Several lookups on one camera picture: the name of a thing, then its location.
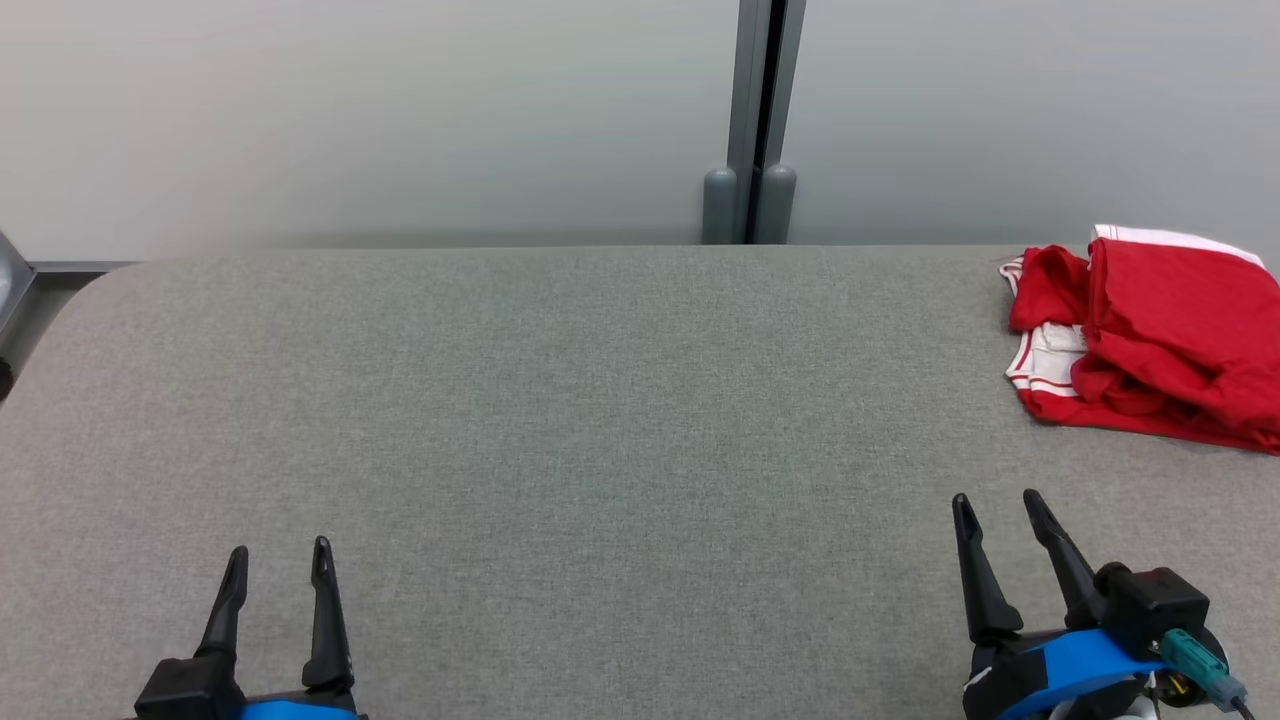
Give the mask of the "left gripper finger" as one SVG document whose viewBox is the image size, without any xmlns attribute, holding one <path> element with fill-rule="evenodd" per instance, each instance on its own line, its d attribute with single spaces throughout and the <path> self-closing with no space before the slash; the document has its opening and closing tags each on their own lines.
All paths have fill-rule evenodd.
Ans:
<svg viewBox="0 0 1280 720">
<path fill-rule="evenodd" d="M 248 589 L 250 550 L 237 546 L 228 559 L 196 657 L 225 656 L 236 660 L 239 614 Z"/>
<path fill-rule="evenodd" d="M 325 536 L 314 542 L 311 587 L 315 593 L 311 650 L 303 665 L 306 689 L 352 689 L 353 666 L 340 602 L 333 548 Z"/>
</svg>

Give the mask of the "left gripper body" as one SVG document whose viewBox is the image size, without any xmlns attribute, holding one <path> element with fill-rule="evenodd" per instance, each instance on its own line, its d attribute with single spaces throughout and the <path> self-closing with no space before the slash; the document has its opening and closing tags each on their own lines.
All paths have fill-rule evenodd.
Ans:
<svg viewBox="0 0 1280 720">
<path fill-rule="evenodd" d="M 352 694 L 288 691 L 246 694 L 230 655 L 165 659 L 134 701 L 129 720 L 369 720 Z"/>
</svg>

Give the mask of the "red shorts with elastic waistband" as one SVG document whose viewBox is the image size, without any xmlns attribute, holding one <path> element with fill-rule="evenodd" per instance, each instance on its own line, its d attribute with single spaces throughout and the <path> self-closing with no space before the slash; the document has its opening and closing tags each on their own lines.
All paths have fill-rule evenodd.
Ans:
<svg viewBox="0 0 1280 720">
<path fill-rule="evenodd" d="M 1005 377 L 1041 424 L 1078 427 L 1085 414 L 1073 373 L 1087 354 L 1080 320 L 1088 264 L 1061 246 L 1027 249 L 998 265 L 1012 306 L 1007 327 L 1018 347 Z"/>
</svg>

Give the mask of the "grey metal frame post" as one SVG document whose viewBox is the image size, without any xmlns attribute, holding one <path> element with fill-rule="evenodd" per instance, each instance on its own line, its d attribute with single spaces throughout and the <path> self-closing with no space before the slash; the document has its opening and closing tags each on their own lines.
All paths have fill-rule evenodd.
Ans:
<svg viewBox="0 0 1280 720">
<path fill-rule="evenodd" d="M 0 231 L 0 342 L 18 327 L 18 314 L 42 275 L 101 275 L 134 261 L 28 261 Z"/>
</svg>

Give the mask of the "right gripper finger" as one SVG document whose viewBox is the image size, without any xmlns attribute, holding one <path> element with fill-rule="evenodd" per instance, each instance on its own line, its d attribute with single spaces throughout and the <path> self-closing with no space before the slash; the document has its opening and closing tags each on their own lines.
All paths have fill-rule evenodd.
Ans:
<svg viewBox="0 0 1280 720">
<path fill-rule="evenodd" d="M 1094 573 L 1073 538 L 1037 489 L 1024 489 L 1023 502 L 1037 542 L 1046 550 L 1066 606 L 1069 630 L 1100 625 L 1105 600 L 1094 587 Z"/>
<path fill-rule="evenodd" d="M 970 500 L 954 496 L 954 529 L 966 628 L 973 643 L 1004 643 L 1020 635 L 1023 619 L 998 584 L 983 548 L 983 530 Z"/>
</svg>

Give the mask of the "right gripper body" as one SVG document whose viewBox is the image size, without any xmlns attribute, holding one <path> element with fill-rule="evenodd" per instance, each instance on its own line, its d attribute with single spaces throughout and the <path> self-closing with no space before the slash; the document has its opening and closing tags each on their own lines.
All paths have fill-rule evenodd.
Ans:
<svg viewBox="0 0 1280 720">
<path fill-rule="evenodd" d="M 980 625 L 966 720 L 1152 720 L 1161 659 L 1133 659 L 1101 629 L 1021 635 Z"/>
</svg>

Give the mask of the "red jersey with white trim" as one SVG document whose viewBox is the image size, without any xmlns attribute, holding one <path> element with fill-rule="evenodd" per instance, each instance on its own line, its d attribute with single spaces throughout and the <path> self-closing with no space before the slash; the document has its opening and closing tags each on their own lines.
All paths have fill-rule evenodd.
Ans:
<svg viewBox="0 0 1280 720">
<path fill-rule="evenodd" d="M 1071 369 L 1080 420 L 1280 455 L 1280 281 L 1199 236 L 1094 232 Z"/>
</svg>

